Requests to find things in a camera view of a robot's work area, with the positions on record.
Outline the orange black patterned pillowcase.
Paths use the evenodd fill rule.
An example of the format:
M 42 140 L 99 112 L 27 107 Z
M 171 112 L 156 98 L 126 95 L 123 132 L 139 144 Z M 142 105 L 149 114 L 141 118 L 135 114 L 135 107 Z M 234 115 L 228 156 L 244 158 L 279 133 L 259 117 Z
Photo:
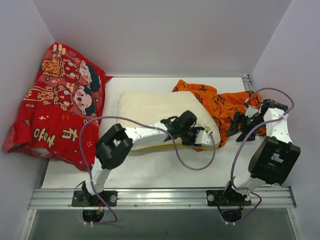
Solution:
M 191 92 L 207 110 L 218 126 L 220 134 L 219 147 L 227 142 L 227 131 L 231 127 L 235 113 L 244 114 L 246 100 L 254 94 L 252 90 L 235 93 L 218 93 L 218 90 L 205 84 L 187 83 L 180 79 L 172 90 L 173 92 Z

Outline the cream textured pillow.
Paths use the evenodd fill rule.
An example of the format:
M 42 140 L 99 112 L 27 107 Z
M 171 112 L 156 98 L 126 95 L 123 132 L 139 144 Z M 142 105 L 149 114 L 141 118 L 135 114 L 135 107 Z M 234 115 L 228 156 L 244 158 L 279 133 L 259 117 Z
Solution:
M 119 98 L 117 115 L 151 125 L 162 119 L 179 117 L 187 110 L 197 117 L 197 126 L 203 127 L 205 131 L 212 131 L 215 146 L 218 147 L 221 137 L 216 122 L 190 91 L 169 93 L 125 91 Z

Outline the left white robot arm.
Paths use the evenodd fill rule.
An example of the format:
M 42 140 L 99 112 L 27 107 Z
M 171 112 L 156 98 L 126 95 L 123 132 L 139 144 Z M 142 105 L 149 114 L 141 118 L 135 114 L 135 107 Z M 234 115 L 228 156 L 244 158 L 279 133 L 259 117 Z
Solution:
M 120 117 L 138 127 L 114 124 L 95 144 L 95 159 L 89 171 L 89 180 L 82 185 L 83 200 L 90 206 L 101 201 L 101 193 L 111 170 L 119 167 L 133 147 L 148 143 L 164 143 L 181 139 L 184 146 L 203 147 L 211 144 L 211 137 L 204 127 L 196 126 L 197 117 L 189 110 L 180 116 L 162 119 L 152 125 Z

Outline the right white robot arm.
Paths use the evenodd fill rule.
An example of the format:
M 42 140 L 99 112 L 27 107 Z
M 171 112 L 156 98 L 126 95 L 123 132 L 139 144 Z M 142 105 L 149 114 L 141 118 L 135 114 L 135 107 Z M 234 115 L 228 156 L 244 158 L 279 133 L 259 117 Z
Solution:
M 248 171 L 229 181 L 222 191 L 222 200 L 232 205 L 244 201 L 251 191 L 263 185 L 283 184 L 300 156 L 300 147 L 293 144 L 288 129 L 288 106 L 272 99 L 263 100 L 260 108 L 249 106 L 245 113 L 236 112 L 227 137 L 238 132 L 238 143 L 254 141 L 255 127 L 265 127 L 266 136 L 251 157 Z

